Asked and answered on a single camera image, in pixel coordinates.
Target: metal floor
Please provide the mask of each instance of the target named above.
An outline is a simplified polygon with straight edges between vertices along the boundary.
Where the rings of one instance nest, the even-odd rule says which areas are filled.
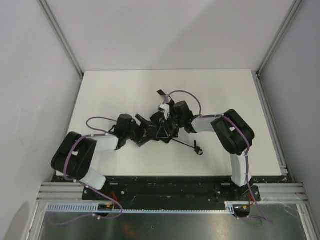
[[[237,220],[230,214],[123,214],[115,220],[85,217],[64,226],[44,221],[41,240],[306,240],[296,205],[261,206],[274,222]],[[49,212],[55,223],[83,213]],[[250,215],[258,215],[254,207]]]

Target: black mounting plate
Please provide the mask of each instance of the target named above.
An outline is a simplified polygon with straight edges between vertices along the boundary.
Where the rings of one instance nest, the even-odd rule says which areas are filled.
[[[249,191],[235,198],[229,176],[217,177],[108,177],[102,193],[118,201],[126,210],[201,211],[225,210],[225,202],[248,202]],[[255,198],[261,200],[259,188],[251,187]],[[84,188],[82,199],[106,199]]]

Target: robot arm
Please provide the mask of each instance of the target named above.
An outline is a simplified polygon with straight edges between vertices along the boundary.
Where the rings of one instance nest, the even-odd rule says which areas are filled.
[[[230,109],[223,115],[241,130],[251,146],[255,134],[238,113]],[[100,190],[106,182],[106,177],[90,168],[94,152],[119,150],[126,144],[127,140],[132,140],[139,147],[151,140],[163,141],[168,144],[172,138],[178,138],[179,130],[184,128],[187,133],[194,134],[215,132],[222,146],[230,153],[232,182],[239,188],[246,186],[244,152],[247,145],[240,134],[236,130],[232,130],[230,123],[219,115],[193,115],[185,101],[175,103],[171,100],[169,103],[161,104],[150,120],[144,119],[139,114],[135,117],[140,121],[140,125],[129,114],[121,114],[113,132],[99,137],[93,135],[82,140],[70,158],[67,175]],[[80,137],[81,135],[75,132],[70,132],[66,136],[52,159],[51,166],[53,169],[63,172],[67,155]]]

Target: white platform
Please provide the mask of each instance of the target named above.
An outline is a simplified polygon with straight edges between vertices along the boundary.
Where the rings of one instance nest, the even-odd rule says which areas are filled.
[[[93,116],[117,119],[120,114],[144,118],[157,111],[163,98],[157,94],[174,90],[193,93],[202,104],[202,114],[220,114],[235,109],[255,132],[249,153],[253,176],[281,175],[279,162],[264,117],[250,70],[128,70],[87,71],[75,105],[69,131],[98,133],[86,127]],[[193,114],[199,113],[197,102],[187,94],[175,93],[178,102],[186,100]],[[114,123],[96,119],[91,125],[109,130]],[[204,154],[170,142],[150,141],[142,147],[134,142],[118,151],[98,152],[91,166],[106,176],[226,176],[231,174],[230,155],[215,133],[187,134],[180,130],[179,140],[193,144],[197,140]]]

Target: white wall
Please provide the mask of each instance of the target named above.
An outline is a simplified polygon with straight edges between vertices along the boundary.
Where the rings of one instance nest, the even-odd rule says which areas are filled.
[[[0,239],[17,240],[79,80],[36,0],[0,2],[0,53]]]
[[[259,67],[293,0],[49,0],[84,71]]]
[[[320,224],[320,1],[307,0],[262,74],[288,164]]]

